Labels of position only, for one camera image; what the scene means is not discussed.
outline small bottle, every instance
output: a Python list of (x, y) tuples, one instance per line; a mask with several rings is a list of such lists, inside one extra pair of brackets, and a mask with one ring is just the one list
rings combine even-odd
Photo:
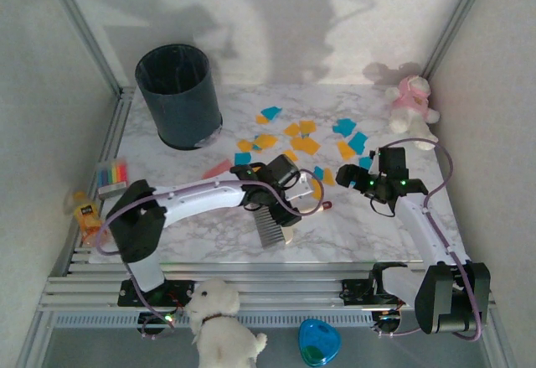
[[(95, 246), (97, 233), (102, 226), (97, 207), (82, 191), (73, 194), (73, 200), (75, 202), (74, 214), (80, 226), (82, 242), (86, 246)], [(108, 232), (103, 232), (100, 236), (101, 245), (105, 244), (108, 238)]]

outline white marble table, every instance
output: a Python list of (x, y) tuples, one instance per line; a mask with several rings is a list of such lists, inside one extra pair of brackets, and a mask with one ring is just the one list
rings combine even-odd
[[(400, 138), (390, 132), (387, 121), (389, 104), (384, 88), (373, 86), (225, 86), (217, 90), (224, 128), (218, 141), (208, 148), (188, 152), (163, 144), (139, 91), (134, 95), (119, 156), (126, 158), (129, 179), (146, 179), (150, 185), (171, 186), (201, 179), (204, 171), (224, 159), (234, 160), (240, 139), (251, 140), (260, 133), (274, 134), (277, 144), (262, 154), (252, 153), (252, 161), (270, 162), (291, 148), (283, 133), (291, 122), (313, 120), (317, 131), (311, 137), (322, 146), (312, 157), (296, 153), (298, 167), (313, 170), (315, 165), (329, 167), (334, 174), (345, 163), (332, 132), (339, 118), (349, 117), (365, 133), (365, 152)], [(283, 108), (269, 125), (259, 125), (255, 115), (268, 106)], [(406, 146), (411, 178), (420, 178), (428, 189), (441, 181), (441, 172), (433, 152)], [(338, 186), (326, 186), (331, 210), (303, 218), (294, 226), (294, 239), (288, 246), (265, 251), (255, 228), (253, 216), (234, 208), (214, 210), (181, 220), (164, 230), (157, 249), (162, 262), (374, 262), (419, 261), (420, 256), (409, 233), (397, 219), (376, 215), (369, 200), (359, 192)], [(460, 241), (456, 221), (445, 191), (434, 196), (432, 204), (448, 229), (452, 241)], [(313, 198), (298, 207), (312, 205)], [(106, 201), (106, 209), (111, 202)], [(119, 257), (102, 257), (95, 251), (91, 263), (119, 262)]]

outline white stuffed animal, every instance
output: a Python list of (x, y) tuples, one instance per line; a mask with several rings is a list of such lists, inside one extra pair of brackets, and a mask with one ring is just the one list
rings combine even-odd
[[(393, 102), (389, 126), (394, 133), (408, 132), (411, 137), (430, 139), (437, 142), (427, 123), (439, 121), (439, 112), (428, 108), (430, 86), (426, 79), (412, 75), (403, 79), (398, 88), (390, 87), (385, 92), (386, 97)], [(431, 150), (433, 144), (415, 142), (422, 150)]]
[(199, 368), (250, 368), (266, 347), (266, 335), (254, 336), (239, 323), (238, 291), (219, 278), (202, 282), (185, 307), (199, 352)]

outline black trash can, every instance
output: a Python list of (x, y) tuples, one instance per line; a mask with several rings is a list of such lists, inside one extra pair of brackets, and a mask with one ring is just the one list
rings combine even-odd
[(216, 140), (223, 120), (203, 51), (186, 44), (156, 48), (137, 64), (136, 82), (170, 148), (194, 150)]

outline comb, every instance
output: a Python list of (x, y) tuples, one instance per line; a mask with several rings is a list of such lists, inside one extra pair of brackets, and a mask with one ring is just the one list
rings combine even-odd
[(291, 227), (281, 227), (272, 218), (267, 207), (261, 207), (253, 212), (255, 225), (259, 231), (260, 244), (263, 249), (268, 249), (277, 244), (288, 245), (292, 241), (294, 231)]

